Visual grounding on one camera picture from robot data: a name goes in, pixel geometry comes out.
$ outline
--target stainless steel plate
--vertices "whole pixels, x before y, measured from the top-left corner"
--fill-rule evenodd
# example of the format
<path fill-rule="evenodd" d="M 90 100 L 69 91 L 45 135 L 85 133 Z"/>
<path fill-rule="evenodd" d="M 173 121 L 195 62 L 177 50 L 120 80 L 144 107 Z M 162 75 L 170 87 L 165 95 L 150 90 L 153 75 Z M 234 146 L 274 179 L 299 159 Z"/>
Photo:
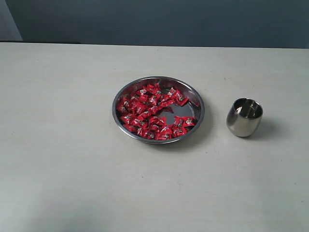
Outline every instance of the stainless steel plate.
<path fill-rule="evenodd" d="M 129 132 L 126 128 L 123 127 L 123 122 L 120 120 L 120 114 L 116 109 L 117 104 L 120 101 L 121 97 L 126 94 L 135 92 L 141 89 L 143 86 L 146 86 L 147 84 L 154 85 L 155 83 L 159 83 L 159 86 L 161 87 L 163 93 L 167 93 L 171 87 L 175 87 L 176 89 L 179 89 L 185 97 L 189 98 L 189 102 L 183 107 L 176 106 L 174 104 L 171 105 L 174 113 L 162 112 L 160 114 L 160 116 L 165 116 L 167 118 L 168 124 L 174 123 L 174 116 L 193 116 L 197 122 L 196 125 L 192 127 L 187 134 L 169 140 L 150 140 L 141 138 Z M 199 125 L 202 123 L 204 119 L 205 107 L 204 102 L 199 93 L 185 82 L 170 77 L 150 76 L 135 80 L 127 84 L 117 93 L 112 103 L 112 115 L 119 128 L 132 138 L 150 144 L 167 144 L 184 139 L 190 134 L 192 134 L 199 127 Z"/>

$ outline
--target cup rim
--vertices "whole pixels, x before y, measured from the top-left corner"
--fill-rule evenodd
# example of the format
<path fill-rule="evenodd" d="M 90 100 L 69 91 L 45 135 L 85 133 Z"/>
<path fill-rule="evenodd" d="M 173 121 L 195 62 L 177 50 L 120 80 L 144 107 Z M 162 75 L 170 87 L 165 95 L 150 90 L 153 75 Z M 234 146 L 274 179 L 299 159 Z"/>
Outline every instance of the cup rim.
<path fill-rule="evenodd" d="M 236 111 L 236 109 L 235 109 L 235 103 L 238 102 L 239 100 L 250 100 L 250 101 L 255 102 L 255 103 L 261 108 L 261 115 L 260 115 L 259 117 L 255 117 L 255 118 L 249 118 L 249 117 L 244 117 L 244 116 L 240 115 L 240 114 Z M 232 107 L 233 107 L 233 111 L 234 111 L 235 114 L 237 114 L 237 115 L 238 115 L 239 117 L 241 117 L 241 118 L 245 118 L 245 119 L 248 119 L 248 120 L 255 120 L 255 119 L 258 119 L 258 118 L 262 117 L 262 115 L 263 115 L 263 107 L 261 106 L 261 104 L 260 104 L 259 102 L 257 102 L 256 100 L 253 100 L 253 99 L 250 99 L 250 98 L 238 98 L 238 99 L 236 99 L 236 100 L 234 101 Z"/>

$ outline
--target metal cup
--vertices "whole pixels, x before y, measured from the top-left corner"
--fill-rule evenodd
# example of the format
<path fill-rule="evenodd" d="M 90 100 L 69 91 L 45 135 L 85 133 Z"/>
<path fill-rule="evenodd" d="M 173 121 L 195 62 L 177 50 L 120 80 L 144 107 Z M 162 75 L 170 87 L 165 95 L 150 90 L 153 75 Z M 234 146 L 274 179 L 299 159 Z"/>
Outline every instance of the metal cup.
<path fill-rule="evenodd" d="M 238 137 L 252 135 L 258 128 L 263 115 L 261 105 L 247 98 L 237 99 L 230 109 L 226 125 Z"/>

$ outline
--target table surface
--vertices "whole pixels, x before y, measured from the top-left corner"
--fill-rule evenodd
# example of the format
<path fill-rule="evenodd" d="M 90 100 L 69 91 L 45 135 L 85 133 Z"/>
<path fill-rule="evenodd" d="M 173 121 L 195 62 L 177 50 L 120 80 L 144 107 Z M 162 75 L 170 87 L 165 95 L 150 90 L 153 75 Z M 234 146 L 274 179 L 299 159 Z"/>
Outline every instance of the table surface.
<path fill-rule="evenodd" d="M 185 141 L 125 135 L 112 101 L 169 76 L 206 115 Z M 0 43 L 0 231 L 309 231 L 309 50 Z M 232 135 L 252 98 L 256 133 Z"/>

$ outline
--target blue-gray wall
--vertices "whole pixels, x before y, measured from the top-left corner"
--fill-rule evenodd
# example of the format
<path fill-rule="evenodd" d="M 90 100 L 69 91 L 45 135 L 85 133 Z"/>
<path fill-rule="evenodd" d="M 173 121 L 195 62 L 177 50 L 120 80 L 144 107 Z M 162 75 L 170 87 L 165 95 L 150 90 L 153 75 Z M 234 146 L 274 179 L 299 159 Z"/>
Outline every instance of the blue-gray wall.
<path fill-rule="evenodd" d="M 6 0 L 26 41 L 305 48 L 309 0 Z"/>

